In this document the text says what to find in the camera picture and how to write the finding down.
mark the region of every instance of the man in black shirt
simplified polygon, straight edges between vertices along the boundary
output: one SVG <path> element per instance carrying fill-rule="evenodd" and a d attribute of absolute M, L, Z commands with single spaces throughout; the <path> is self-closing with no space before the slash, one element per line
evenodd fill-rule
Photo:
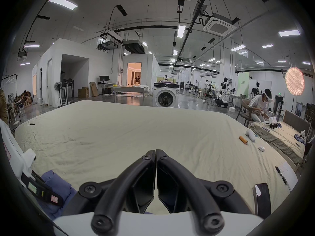
<path fill-rule="evenodd" d="M 137 76 L 137 77 L 135 78 L 135 84 L 136 84 L 136 85 L 140 84 L 139 81 L 140 81 L 140 78 L 139 78 L 139 76 Z"/>

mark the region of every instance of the black marker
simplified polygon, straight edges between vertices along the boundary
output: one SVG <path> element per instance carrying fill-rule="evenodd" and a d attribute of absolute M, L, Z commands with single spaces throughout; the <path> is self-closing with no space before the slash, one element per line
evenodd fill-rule
<path fill-rule="evenodd" d="M 276 170 L 278 171 L 278 173 L 280 174 L 280 176 L 281 176 L 281 178 L 282 178 L 282 180 L 283 180 L 283 182 L 285 183 L 285 184 L 287 184 L 287 181 L 286 181 L 286 179 L 284 178 L 284 176 L 282 175 L 282 172 L 279 170 L 279 168 L 276 166 Z"/>

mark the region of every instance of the washing machine door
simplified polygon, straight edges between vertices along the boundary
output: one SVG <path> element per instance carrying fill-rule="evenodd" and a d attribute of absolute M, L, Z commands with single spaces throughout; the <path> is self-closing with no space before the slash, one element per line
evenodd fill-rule
<path fill-rule="evenodd" d="M 176 95 L 171 90 L 161 90 L 155 97 L 158 107 L 174 107 L 176 104 Z"/>

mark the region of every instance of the beige bed sheet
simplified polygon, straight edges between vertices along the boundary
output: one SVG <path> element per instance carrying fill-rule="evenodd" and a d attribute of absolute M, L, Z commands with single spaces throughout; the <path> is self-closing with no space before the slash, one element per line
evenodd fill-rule
<path fill-rule="evenodd" d="M 286 154 L 293 163 L 301 163 L 305 145 L 294 138 L 294 135 L 299 134 L 299 132 L 283 121 L 281 121 L 280 124 L 282 128 L 271 129 L 270 126 L 256 121 L 250 124 L 250 129 L 265 141 L 276 146 Z M 262 127 L 268 128 L 270 132 L 264 130 Z"/>
<path fill-rule="evenodd" d="M 232 183 L 252 210 L 254 185 L 267 183 L 274 211 L 289 194 L 275 170 L 285 160 L 261 138 L 252 143 L 245 132 L 217 112 L 80 101 L 21 124 L 15 139 L 23 151 L 36 152 L 33 170 L 39 175 L 53 170 L 76 190 L 87 181 L 116 178 L 147 151 L 163 149 L 197 178 Z M 147 211 L 168 213 L 157 190 Z"/>

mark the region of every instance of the black strap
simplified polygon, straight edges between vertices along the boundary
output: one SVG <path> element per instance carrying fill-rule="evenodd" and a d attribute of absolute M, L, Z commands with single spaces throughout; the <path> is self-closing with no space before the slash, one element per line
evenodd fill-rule
<path fill-rule="evenodd" d="M 37 181 L 29 178 L 22 172 L 21 181 L 37 199 L 46 203 L 56 205 L 58 207 L 62 207 L 64 204 L 63 198 L 56 192 L 53 192 L 51 187 L 41 181 L 42 179 L 39 179 L 38 177 L 35 178 L 37 179 Z"/>

